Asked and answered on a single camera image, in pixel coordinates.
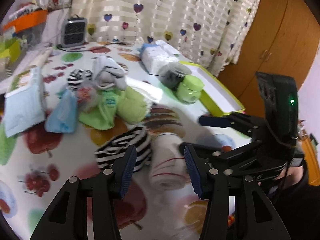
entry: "cabinet handle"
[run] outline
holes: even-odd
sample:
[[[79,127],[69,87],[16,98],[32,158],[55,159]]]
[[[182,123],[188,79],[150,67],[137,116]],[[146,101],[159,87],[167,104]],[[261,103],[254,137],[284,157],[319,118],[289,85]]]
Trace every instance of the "cabinet handle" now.
[[[263,59],[267,52],[268,52],[267,50],[264,50],[264,51],[261,53],[259,59]]]
[[[270,59],[271,55],[272,55],[272,53],[269,53],[268,56],[267,56],[267,58],[266,58],[266,60],[265,60],[264,62],[268,62],[268,60]]]

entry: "wooden wardrobe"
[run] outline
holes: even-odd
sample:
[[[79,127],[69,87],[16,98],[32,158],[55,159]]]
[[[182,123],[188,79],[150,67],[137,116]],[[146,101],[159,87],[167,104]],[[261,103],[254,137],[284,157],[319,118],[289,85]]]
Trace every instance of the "wooden wardrobe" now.
[[[255,72],[292,76],[299,89],[315,58],[320,26],[303,0],[261,0],[239,61],[218,79],[240,100],[246,113],[264,117]]]

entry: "green jar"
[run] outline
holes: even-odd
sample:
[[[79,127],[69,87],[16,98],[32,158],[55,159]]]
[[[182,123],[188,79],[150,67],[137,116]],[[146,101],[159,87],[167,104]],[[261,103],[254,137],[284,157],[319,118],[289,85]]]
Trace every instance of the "green jar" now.
[[[180,102],[191,105],[198,101],[201,91],[204,87],[200,78],[192,75],[186,75],[177,89],[177,98]]]

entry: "light blue plastic bag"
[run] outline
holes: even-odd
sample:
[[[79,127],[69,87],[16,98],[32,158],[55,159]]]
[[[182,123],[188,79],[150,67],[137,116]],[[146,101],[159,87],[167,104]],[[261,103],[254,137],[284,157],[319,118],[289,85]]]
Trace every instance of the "light blue plastic bag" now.
[[[55,133],[73,133],[77,122],[77,98],[67,89],[58,106],[45,122],[45,130]]]

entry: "black cable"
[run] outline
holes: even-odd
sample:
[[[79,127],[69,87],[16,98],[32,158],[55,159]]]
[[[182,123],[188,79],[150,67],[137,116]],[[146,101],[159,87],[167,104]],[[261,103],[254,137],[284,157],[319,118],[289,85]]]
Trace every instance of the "black cable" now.
[[[272,204],[273,204],[273,205],[276,204],[276,202],[278,201],[278,199],[279,199],[279,197],[280,197],[281,192],[284,190],[285,180],[286,180],[286,178],[287,178],[287,176],[288,176],[288,171],[289,171],[290,163],[291,163],[291,160],[292,160],[293,156],[294,156],[294,150],[292,150],[292,153],[290,154],[290,158],[288,159],[287,169],[286,169],[286,171],[285,171],[285,173],[284,173],[284,178],[283,178],[283,180],[282,180],[282,182],[281,182],[281,185],[280,185],[280,187],[278,187],[277,192],[276,192],[276,195],[274,196],[274,198],[273,198],[273,200],[272,200]]]
[[[95,48],[93,48],[93,49],[87,49],[87,50],[65,50],[65,49],[62,49],[61,44],[59,44],[59,45],[57,46],[57,49],[62,50],[62,51],[65,51],[65,52],[86,52],[86,51],[99,50],[99,49],[102,49],[102,48],[106,47],[107,45],[115,45],[115,44],[118,44],[118,45],[127,45],[127,44],[124,43],[124,42],[115,42],[115,43],[109,43],[109,44],[105,44],[105,45],[103,45],[103,46],[101,46],[101,47],[95,47]]]

